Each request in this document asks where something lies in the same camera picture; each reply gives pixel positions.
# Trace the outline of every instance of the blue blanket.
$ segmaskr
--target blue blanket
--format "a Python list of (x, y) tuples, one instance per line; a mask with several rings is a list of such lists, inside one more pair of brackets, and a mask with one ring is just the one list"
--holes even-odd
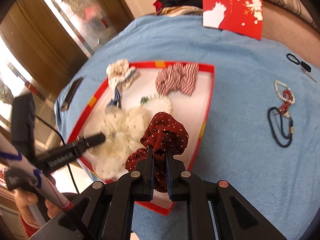
[[(286, 58), (289, 52), (275, 41), (204, 28), (201, 17), (145, 16), (84, 64), (73, 81), (84, 80), (65, 112), (59, 108), (73, 81), (61, 92), (58, 129), (67, 139), (105, 80), (106, 67), (120, 58), (213, 64), (211, 109), (192, 171), (208, 181), (229, 181), (286, 238), (299, 239), (320, 207), (320, 86)], [(320, 71), (311, 67), (320, 82)], [(274, 80), (287, 84), (296, 98), (290, 106), (295, 131), (286, 149), (275, 143), (267, 119), (267, 110), (282, 104)], [(168, 216), (135, 205), (132, 230), (141, 240), (186, 239), (185, 211), (185, 203)]]

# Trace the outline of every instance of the black cord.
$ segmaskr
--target black cord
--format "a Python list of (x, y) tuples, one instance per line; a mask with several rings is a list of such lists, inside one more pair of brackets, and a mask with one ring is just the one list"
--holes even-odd
[[(280, 132), (281, 132), (281, 135), (283, 136), (283, 138), (289, 140), (288, 143), (285, 144), (285, 145), (282, 144), (282, 143), (278, 140), (278, 138), (277, 138), (277, 136), (276, 136), (276, 133), (275, 133), (275, 130), (273, 129), (273, 125), (272, 125), (272, 123), (271, 123), (271, 118), (270, 118), (271, 112), (272, 112), (273, 110), (278, 111), (278, 114), (280, 115), (280, 126), (281, 126)], [(270, 125), (270, 128), (271, 128), (272, 136), (273, 136), (273, 138), (275, 139), (276, 143), (277, 143), (280, 147), (282, 147), (282, 148), (287, 148), (287, 147), (289, 147), (289, 146), (291, 145), (291, 143), (292, 143), (293, 120), (292, 120), (291, 117), (289, 118), (289, 120), (290, 120), (290, 122), (289, 122), (289, 134), (288, 134), (288, 135), (285, 135), (285, 134), (284, 134), (284, 131), (283, 131), (283, 120), (282, 120), (282, 119), (283, 119), (283, 117), (282, 117), (282, 115), (280, 114), (280, 111), (279, 111), (279, 109), (278, 109), (277, 107), (271, 107), (271, 108), (268, 110), (268, 120), (269, 120), (269, 125)]]
[[(50, 127), (53, 131), (55, 131), (56, 134), (58, 134), (58, 136), (60, 137), (60, 139), (61, 139), (61, 141), (62, 141), (62, 144), (63, 144), (63, 145), (66, 145), (66, 143), (65, 143), (62, 135), (61, 135), (55, 128), (53, 128), (53, 127), (52, 127), (51, 125), (49, 125), (45, 120), (41, 119), (39, 116), (36, 115), (36, 118), (38, 118), (38, 119), (39, 119), (41, 122), (43, 122), (46, 126)], [(72, 171), (71, 171), (71, 168), (70, 168), (69, 163), (67, 164), (67, 167), (68, 167), (68, 169), (69, 169), (69, 172), (70, 172), (70, 176), (71, 176), (73, 185), (75, 186), (77, 193), (80, 194), (80, 192), (79, 192), (79, 190), (78, 190), (78, 187), (77, 187), (77, 185), (76, 185), (75, 179), (73, 178), (73, 174), (72, 174)]]

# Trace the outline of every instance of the white cat silhouette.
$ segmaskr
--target white cat silhouette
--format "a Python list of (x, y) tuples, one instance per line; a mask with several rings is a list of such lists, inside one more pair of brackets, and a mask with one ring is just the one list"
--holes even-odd
[(216, 2), (216, 6), (211, 11), (203, 12), (203, 26), (219, 28), (220, 23), (223, 21), (226, 7), (221, 3)]

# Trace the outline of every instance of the red card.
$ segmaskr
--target red card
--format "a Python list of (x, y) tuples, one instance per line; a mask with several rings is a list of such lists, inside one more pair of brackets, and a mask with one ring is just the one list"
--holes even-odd
[(203, 26), (261, 40), (262, 0), (203, 0)]

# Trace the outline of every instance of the hand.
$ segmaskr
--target hand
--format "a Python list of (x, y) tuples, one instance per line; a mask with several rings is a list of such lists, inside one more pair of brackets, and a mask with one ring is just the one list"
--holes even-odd
[[(29, 205), (36, 205), (38, 203), (38, 197), (32, 192), (17, 189), (14, 198), (24, 221), (34, 227), (39, 227), (28, 207)], [(47, 214), (50, 218), (55, 217), (60, 212), (60, 209), (50, 201), (45, 200), (44, 203), (48, 209)]]

